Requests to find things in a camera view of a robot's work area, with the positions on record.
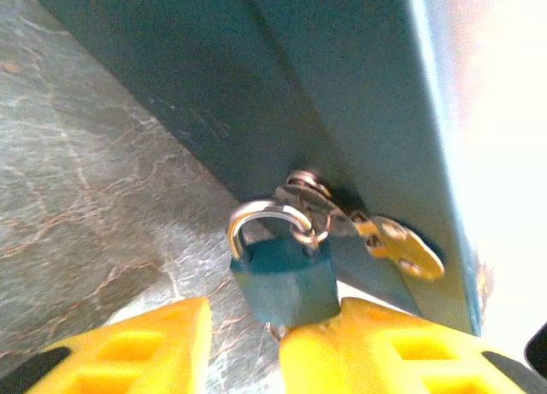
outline black plastic part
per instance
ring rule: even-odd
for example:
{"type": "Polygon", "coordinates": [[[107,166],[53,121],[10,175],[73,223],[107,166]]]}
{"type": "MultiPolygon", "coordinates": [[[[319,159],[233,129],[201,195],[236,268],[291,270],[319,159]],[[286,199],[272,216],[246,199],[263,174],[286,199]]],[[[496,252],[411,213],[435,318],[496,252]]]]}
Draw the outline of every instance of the black plastic part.
{"type": "Polygon", "coordinates": [[[0,393],[18,394],[29,390],[71,352],[68,347],[57,347],[32,356],[0,380],[0,393]]]}
{"type": "Polygon", "coordinates": [[[547,392],[547,381],[519,362],[492,351],[484,351],[482,355],[525,393],[545,394],[547,392]]]}
{"type": "Polygon", "coordinates": [[[532,337],[525,350],[526,360],[547,379],[547,323],[532,337]]]}

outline blue padlock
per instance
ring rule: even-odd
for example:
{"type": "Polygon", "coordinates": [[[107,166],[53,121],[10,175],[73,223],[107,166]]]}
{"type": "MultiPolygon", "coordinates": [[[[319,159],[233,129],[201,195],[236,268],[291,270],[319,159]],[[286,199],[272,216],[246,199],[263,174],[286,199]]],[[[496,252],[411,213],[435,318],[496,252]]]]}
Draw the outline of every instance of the blue padlock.
{"type": "Polygon", "coordinates": [[[313,251],[293,237],[244,246],[241,226],[265,216],[290,221],[301,232],[313,226],[305,214],[274,200],[246,203],[234,212],[228,227],[234,254],[230,269],[253,316],[276,327],[294,327],[337,315],[340,307],[328,241],[322,240],[313,251]]]}

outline gray marble countertop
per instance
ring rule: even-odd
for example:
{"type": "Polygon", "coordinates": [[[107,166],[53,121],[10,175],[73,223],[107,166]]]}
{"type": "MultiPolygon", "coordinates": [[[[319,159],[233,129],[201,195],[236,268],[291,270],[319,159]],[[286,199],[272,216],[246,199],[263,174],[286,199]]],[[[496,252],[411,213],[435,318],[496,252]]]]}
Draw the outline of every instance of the gray marble countertop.
{"type": "Polygon", "coordinates": [[[229,272],[235,199],[34,0],[0,0],[0,186],[0,374],[207,296],[209,392],[283,391],[229,272]]]}

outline padlock shackle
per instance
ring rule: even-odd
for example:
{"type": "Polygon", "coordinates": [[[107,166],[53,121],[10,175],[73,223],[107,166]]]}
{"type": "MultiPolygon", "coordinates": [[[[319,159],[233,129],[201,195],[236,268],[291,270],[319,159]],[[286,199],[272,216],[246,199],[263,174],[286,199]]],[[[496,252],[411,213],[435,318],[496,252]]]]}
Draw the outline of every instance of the padlock shackle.
{"type": "Polygon", "coordinates": [[[288,221],[302,233],[311,234],[314,230],[311,219],[290,204],[275,199],[243,203],[233,211],[226,230],[230,250],[236,260],[239,260],[244,254],[245,241],[241,231],[242,226],[248,221],[263,217],[274,217],[288,221]]]}

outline yellow plastic object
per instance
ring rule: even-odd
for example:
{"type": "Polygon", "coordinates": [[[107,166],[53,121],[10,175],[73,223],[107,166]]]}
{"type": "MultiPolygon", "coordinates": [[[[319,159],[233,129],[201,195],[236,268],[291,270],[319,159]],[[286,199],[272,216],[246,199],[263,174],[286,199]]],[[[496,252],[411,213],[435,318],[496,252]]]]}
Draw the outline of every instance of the yellow plastic object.
{"type": "Polygon", "coordinates": [[[206,298],[190,298],[59,341],[72,354],[32,394],[204,392],[211,345],[206,298]]]}
{"type": "Polygon", "coordinates": [[[287,394],[522,393],[480,353],[481,339],[357,298],[281,341],[287,394]]]}

